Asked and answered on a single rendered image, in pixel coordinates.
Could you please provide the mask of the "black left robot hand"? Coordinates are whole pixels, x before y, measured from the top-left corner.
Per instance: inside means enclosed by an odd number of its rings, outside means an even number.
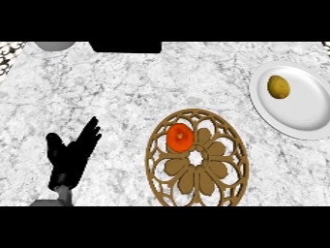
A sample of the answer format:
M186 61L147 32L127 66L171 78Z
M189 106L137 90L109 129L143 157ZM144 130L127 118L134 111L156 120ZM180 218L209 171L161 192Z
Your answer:
M47 159L53 165L49 180L49 189L52 191L59 186L66 186L72 189L78 184L90 155L102 137L97 123L97 118L91 117L77 139L69 144L63 144L56 133L46 135Z

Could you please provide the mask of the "white oval plate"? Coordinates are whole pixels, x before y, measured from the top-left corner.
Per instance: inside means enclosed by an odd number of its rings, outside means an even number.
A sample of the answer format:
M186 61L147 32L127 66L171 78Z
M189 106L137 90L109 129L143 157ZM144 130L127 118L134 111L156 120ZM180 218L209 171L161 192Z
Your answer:
M290 85L284 99L267 91L273 76ZM286 61L262 64L252 74L249 94L259 117L280 133L299 140L330 137L330 83L306 66Z

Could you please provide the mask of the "orange round fruit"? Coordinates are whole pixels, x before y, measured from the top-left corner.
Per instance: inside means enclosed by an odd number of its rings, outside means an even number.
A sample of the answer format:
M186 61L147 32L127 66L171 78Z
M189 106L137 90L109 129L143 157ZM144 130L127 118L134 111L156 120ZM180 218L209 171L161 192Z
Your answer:
M175 123L166 131L166 145L174 152L184 152L193 145L193 131L183 123Z

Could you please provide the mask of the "black appliance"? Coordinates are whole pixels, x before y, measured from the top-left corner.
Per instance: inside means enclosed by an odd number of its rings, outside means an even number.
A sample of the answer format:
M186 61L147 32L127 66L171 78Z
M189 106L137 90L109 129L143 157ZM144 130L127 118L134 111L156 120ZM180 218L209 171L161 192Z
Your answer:
M96 52L110 53L161 53L161 42L90 42Z

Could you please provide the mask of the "grey round bowl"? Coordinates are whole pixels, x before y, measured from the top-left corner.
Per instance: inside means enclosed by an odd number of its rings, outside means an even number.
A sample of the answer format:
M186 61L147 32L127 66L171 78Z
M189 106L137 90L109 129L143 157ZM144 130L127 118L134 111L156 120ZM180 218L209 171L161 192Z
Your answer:
M35 42L35 45L44 51L62 51L74 45L74 42Z

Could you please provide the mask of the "yellow-brown potato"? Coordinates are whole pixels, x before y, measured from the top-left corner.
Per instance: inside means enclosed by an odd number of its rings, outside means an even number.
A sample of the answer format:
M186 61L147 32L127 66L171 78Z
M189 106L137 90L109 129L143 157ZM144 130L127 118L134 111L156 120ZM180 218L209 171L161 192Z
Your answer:
M267 82L267 91L274 99L284 99L290 94L290 85L281 76L271 76Z

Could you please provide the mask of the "brown openwork round placemat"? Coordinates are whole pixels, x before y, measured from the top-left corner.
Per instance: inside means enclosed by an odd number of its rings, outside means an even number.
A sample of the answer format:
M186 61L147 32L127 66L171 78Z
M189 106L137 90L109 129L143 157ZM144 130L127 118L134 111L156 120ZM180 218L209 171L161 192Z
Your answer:
M174 152L166 145L166 131L183 123L193 131L193 145ZM228 122L205 109L174 112L158 125L146 147L146 174L162 206L177 206L174 189L189 196L186 206L205 206L203 196L218 190L217 205L239 203L248 186L249 160L245 144Z

